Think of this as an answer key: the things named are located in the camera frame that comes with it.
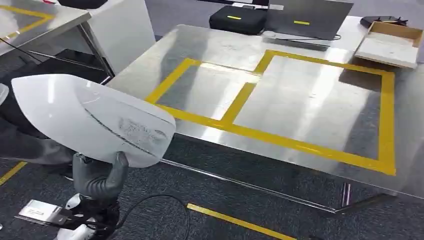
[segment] black bag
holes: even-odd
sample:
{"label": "black bag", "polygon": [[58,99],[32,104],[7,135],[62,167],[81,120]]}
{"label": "black bag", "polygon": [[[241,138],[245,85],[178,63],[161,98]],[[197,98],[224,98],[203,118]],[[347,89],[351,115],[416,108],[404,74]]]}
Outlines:
{"label": "black bag", "polygon": [[209,18],[211,29],[257,35],[264,28],[267,13],[263,10],[225,6]]}
{"label": "black bag", "polygon": [[108,0],[58,0],[60,5],[75,9],[98,9]]}

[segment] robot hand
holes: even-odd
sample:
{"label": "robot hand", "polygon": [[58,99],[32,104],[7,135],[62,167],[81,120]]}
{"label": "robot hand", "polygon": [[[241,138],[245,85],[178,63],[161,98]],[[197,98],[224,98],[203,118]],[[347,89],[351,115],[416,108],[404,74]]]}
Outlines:
{"label": "robot hand", "polygon": [[128,165],[122,151],[116,154],[112,164],[76,153],[72,162],[75,190],[93,200],[115,199],[124,187]]}

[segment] black cable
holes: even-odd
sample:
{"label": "black cable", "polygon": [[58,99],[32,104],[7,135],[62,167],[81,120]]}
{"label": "black cable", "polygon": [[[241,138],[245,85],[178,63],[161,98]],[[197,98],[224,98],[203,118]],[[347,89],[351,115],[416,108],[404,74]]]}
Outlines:
{"label": "black cable", "polygon": [[340,40],[342,38],[342,35],[336,34],[335,38],[333,38],[332,40],[328,40],[328,39],[323,39],[323,38],[318,38],[318,37],[312,37],[312,38],[277,38],[278,40],[285,40],[285,41],[304,41],[304,40],[326,40],[326,41],[337,41]]}
{"label": "black cable", "polygon": [[189,232],[190,232],[190,213],[189,213],[189,210],[187,209],[186,205],[184,204],[184,202],[181,199],[179,199],[176,196],[169,195],[169,194],[150,195],[150,196],[147,196],[147,197],[141,199],[140,201],[134,203],[130,208],[128,208],[128,210],[123,215],[121,220],[116,224],[116,226],[108,226],[108,225],[100,223],[100,222],[92,222],[92,221],[85,221],[85,222],[83,222],[83,224],[99,227],[99,228],[97,228],[97,230],[98,229],[106,229],[106,228],[120,229],[124,225],[125,221],[127,220],[128,216],[130,215],[130,213],[137,207],[137,205],[141,204],[142,202],[144,202],[148,199],[157,198],[157,197],[169,197],[169,198],[177,200],[182,205],[182,207],[185,210],[185,215],[186,215],[186,219],[187,219],[187,228],[185,230],[184,240],[187,240],[188,237],[189,237]]}
{"label": "black cable", "polygon": [[35,56],[33,56],[32,54],[30,54],[29,52],[24,51],[24,50],[20,49],[19,47],[14,46],[14,45],[12,45],[12,44],[8,43],[7,41],[3,40],[3,38],[1,38],[1,37],[0,37],[0,40],[1,40],[3,43],[5,43],[5,44],[7,44],[7,45],[11,46],[12,48],[14,48],[14,49],[16,49],[16,50],[18,50],[18,51],[21,51],[22,53],[24,53],[24,54],[26,54],[26,55],[30,56],[31,58],[33,58],[33,59],[35,59],[35,60],[37,60],[40,64],[41,64],[41,63],[43,63],[40,59],[36,58]]}

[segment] yellow tape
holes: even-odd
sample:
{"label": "yellow tape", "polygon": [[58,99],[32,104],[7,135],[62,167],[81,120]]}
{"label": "yellow tape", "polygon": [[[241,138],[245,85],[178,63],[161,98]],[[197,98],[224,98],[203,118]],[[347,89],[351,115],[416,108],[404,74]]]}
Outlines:
{"label": "yellow tape", "polygon": [[240,111],[242,110],[242,107],[245,105],[246,101],[248,100],[249,96],[252,94],[255,87],[256,87],[255,83],[247,82],[244,84],[243,88],[238,92],[234,101],[232,101],[231,105],[229,106],[224,116],[222,117],[221,121],[224,124],[232,124],[234,122],[234,120],[236,119]]}
{"label": "yellow tape", "polygon": [[255,74],[264,74],[265,70],[268,68],[268,65],[270,65],[273,57],[274,55],[272,54],[272,52],[270,50],[266,50],[253,72]]}
{"label": "yellow tape", "polygon": [[[380,99],[380,124],[379,124],[379,137],[378,137],[378,160],[362,157],[359,155],[333,150],[327,147],[298,141],[284,136],[263,132],[248,127],[243,127],[233,124],[237,115],[240,113],[243,105],[248,100],[253,92],[256,84],[245,83],[240,90],[234,101],[231,103],[228,110],[225,112],[221,120],[215,120],[209,117],[196,115],[193,113],[185,112],[179,109],[174,109],[168,106],[158,105],[164,110],[171,113],[175,118],[190,121],[196,124],[204,125],[207,127],[216,128],[222,131],[238,134],[248,138],[253,138],[263,142],[275,144],[285,148],[292,148],[308,154],[318,155],[327,159],[333,159],[341,163],[346,163],[358,166],[365,169],[370,169],[382,172],[388,175],[396,174],[395,164],[395,150],[394,150],[394,74],[384,70],[357,66],[347,63],[331,62],[328,60],[307,57],[287,52],[280,52],[275,50],[266,50],[262,59],[253,71],[252,74],[261,76],[271,63],[274,56],[286,57],[301,61],[307,61],[317,64],[324,64],[348,70],[364,72],[369,74],[380,75],[381,78],[381,99]],[[202,66],[202,63],[197,60],[186,58],[160,85],[155,89],[147,98],[146,101],[155,103],[170,87],[171,85],[190,67]]]}
{"label": "yellow tape", "polygon": [[235,20],[241,20],[242,18],[241,17],[238,17],[238,16],[226,16],[227,18],[230,18],[230,19],[235,19]]}
{"label": "yellow tape", "polygon": [[338,62],[324,60],[321,58],[302,56],[302,55],[297,55],[297,54],[287,53],[282,51],[266,50],[265,55],[267,54],[267,52],[269,52],[269,54],[273,56],[287,57],[290,59],[297,59],[297,60],[302,60],[302,61],[317,63],[317,64],[325,64],[325,65],[339,67],[342,69],[354,70],[354,71],[363,72],[363,73],[376,74],[376,75],[384,75],[388,73],[387,71],[380,70],[380,69],[374,69],[374,68],[358,66],[358,65],[348,64],[348,63],[338,63]]}
{"label": "yellow tape", "polygon": [[267,228],[264,228],[264,227],[255,225],[255,224],[250,223],[250,222],[247,222],[247,221],[243,221],[243,220],[237,219],[237,218],[232,217],[232,216],[227,216],[227,215],[224,215],[222,213],[219,213],[219,212],[216,212],[216,211],[212,211],[212,210],[209,210],[207,208],[203,208],[201,206],[196,206],[196,205],[191,204],[191,203],[187,204],[187,208],[188,209],[191,209],[193,211],[202,213],[202,214],[206,214],[206,215],[215,217],[217,219],[221,219],[221,220],[230,222],[232,224],[236,224],[236,225],[245,227],[247,229],[251,229],[251,230],[256,231],[256,232],[259,232],[259,233],[263,233],[265,235],[274,237],[276,239],[281,239],[281,240],[296,240],[295,238],[293,238],[291,236],[287,236],[287,235],[281,234],[279,232],[276,232],[276,231],[273,231],[273,230],[270,230],[270,229],[267,229]]}
{"label": "yellow tape", "polygon": [[11,170],[9,170],[4,176],[0,178],[0,186],[3,185],[7,180],[9,180],[13,175],[15,175],[21,168],[27,165],[26,162],[21,161],[16,166],[14,166]]}
{"label": "yellow tape", "polygon": [[307,21],[294,21],[295,24],[303,24],[303,25],[310,25],[310,22]]}
{"label": "yellow tape", "polygon": [[182,61],[182,63],[176,67],[174,71],[172,71],[171,74],[169,74],[168,77],[166,77],[165,80],[163,80],[163,82],[159,84],[159,86],[144,100],[151,104],[156,103],[156,101],[162,97],[162,95],[172,86],[172,84],[175,83],[175,81],[177,81],[178,78],[181,77],[181,75],[183,75],[185,71],[187,71],[187,69],[189,69],[190,66],[199,66],[200,64],[200,61],[191,58],[184,59],[184,61]]}
{"label": "yellow tape", "polygon": [[396,174],[395,163],[395,74],[386,72],[381,78],[380,121],[378,128],[378,160],[386,163],[385,171]]}
{"label": "yellow tape", "polygon": [[182,111],[179,109],[175,109],[172,107],[164,106],[156,104],[156,106],[164,109],[169,112],[177,119],[189,121],[192,123],[200,124],[203,126],[219,129],[222,131],[226,131],[229,133],[245,136],[248,138],[253,138],[256,140],[260,140],[266,143],[275,144],[284,148],[291,148],[295,150],[299,150],[308,154],[318,155],[327,159],[333,159],[341,163],[346,163],[366,169],[371,169],[374,171],[383,172],[389,175],[392,175],[392,171],[388,169],[382,169],[379,161],[367,158],[343,151],[334,150],[331,148],[315,145],[312,143],[307,143],[295,139],[291,139],[288,137],[263,132],[261,130],[256,130],[244,126],[239,126],[235,124],[228,124],[227,122],[223,122],[222,120],[215,120],[209,117],[200,116],[194,113]]}
{"label": "yellow tape", "polygon": [[[29,31],[29,30],[31,30],[35,27],[38,27],[38,26],[44,24],[45,22],[54,18],[53,15],[50,15],[50,14],[47,14],[47,13],[25,10],[25,9],[13,7],[13,6],[0,5],[0,9],[8,10],[8,11],[15,12],[15,13],[18,13],[18,14],[25,14],[25,15],[30,15],[30,16],[41,18],[40,20],[37,20],[37,21],[35,21],[35,22],[33,22],[33,23],[23,27],[23,28],[20,28],[18,30],[19,33],[27,32],[27,31]],[[13,33],[7,35],[6,37],[3,37],[2,39],[6,40],[7,38],[13,38],[16,35],[18,35],[18,33],[13,32]]]}

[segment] cardboard box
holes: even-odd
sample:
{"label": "cardboard box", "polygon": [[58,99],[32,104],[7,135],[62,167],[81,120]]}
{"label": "cardboard box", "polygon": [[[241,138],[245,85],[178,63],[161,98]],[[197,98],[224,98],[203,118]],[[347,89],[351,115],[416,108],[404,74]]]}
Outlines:
{"label": "cardboard box", "polygon": [[415,68],[423,30],[375,21],[354,56],[403,68]]}

